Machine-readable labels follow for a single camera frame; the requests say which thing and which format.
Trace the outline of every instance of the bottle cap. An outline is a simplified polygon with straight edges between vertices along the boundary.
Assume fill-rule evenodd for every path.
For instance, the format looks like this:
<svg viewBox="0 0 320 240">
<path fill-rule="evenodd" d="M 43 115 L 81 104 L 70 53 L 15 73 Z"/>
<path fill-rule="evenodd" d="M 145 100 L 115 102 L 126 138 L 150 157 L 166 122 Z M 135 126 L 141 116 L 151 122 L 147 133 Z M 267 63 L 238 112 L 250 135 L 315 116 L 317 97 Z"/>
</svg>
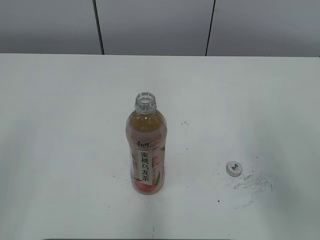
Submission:
<svg viewBox="0 0 320 240">
<path fill-rule="evenodd" d="M 230 161 L 226 165 L 226 172 L 231 177 L 234 177 L 234 178 L 239 177 L 242 173 L 242 166 L 237 161 Z"/>
</svg>

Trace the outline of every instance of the bottle neck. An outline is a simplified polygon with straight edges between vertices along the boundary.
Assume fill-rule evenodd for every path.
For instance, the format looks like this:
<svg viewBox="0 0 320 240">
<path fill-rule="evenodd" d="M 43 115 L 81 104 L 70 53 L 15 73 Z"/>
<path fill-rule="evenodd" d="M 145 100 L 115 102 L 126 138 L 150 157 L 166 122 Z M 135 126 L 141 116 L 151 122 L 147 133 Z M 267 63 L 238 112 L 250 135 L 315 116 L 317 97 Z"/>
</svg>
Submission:
<svg viewBox="0 0 320 240">
<path fill-rule="evenodd" d="M 150 92 L 142 92 L 136 96 L 135 110 L 139 114 L 152 114 L 157 110 L 156 98 Z"/>
</svg>

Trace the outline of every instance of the gray wall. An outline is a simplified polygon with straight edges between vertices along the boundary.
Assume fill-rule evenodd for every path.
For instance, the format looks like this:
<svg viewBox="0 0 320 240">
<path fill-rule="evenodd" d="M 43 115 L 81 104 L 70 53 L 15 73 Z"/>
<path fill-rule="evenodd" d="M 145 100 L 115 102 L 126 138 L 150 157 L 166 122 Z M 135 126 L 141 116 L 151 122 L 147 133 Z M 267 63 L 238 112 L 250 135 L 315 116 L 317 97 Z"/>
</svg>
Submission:
<svg viewBox="0 0 320 240">
<path fill-rule="evenodd" d="M 204 56 L 214 0 L 96 0 L 106 54 Z M 216 0 L 208 56 L 320 55 L 320 0 Z M 0 53 L 101 54 L 93 0 L 0 0 Z"/>
<path fill-rule="evenodd" d="M 217 0 L 209 56 L 319 57 L 320 0 Z"/>
<path fill-rule="evenodd" d="M 213 0 L 97 0 L 106 53 L 204 56 Z"/>
<path fill-rule="evenodd" d="M 0 0 L 0 53 L 101 54 L 92 0 Z"/>
</svg>

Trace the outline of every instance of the plastic bottle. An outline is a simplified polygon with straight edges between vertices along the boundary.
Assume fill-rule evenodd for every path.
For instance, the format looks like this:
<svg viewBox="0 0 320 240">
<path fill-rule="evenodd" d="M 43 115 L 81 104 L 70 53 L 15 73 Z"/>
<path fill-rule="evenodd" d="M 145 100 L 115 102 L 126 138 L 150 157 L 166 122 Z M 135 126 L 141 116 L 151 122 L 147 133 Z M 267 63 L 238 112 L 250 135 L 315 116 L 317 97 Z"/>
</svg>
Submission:
<svg viewBox="0 0 320 240">
<path fill-rule="evenodd" d="M 125 132 L 131 156 L 132 185 L 139 193 L 155 194 L 165 181 L 167 123 L 157 110 L 153 94 L 138 94 Z"/>
</svg>

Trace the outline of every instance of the white table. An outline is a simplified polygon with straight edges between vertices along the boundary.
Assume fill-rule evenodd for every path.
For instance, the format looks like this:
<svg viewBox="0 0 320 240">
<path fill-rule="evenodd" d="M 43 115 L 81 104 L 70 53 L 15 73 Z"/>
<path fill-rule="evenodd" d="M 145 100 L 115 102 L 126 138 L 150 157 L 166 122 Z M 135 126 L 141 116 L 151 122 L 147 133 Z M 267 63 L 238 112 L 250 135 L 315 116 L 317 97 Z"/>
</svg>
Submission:
<svg viewBox="0 0 320 240">
<path fill-rule="evenodd" d="M 0 239 L 319 239 L 319 90 L 319 58 L 0 54 Z M 125 137 L 142 91 L 168 123 L 152 196 Z"/>
</svg>

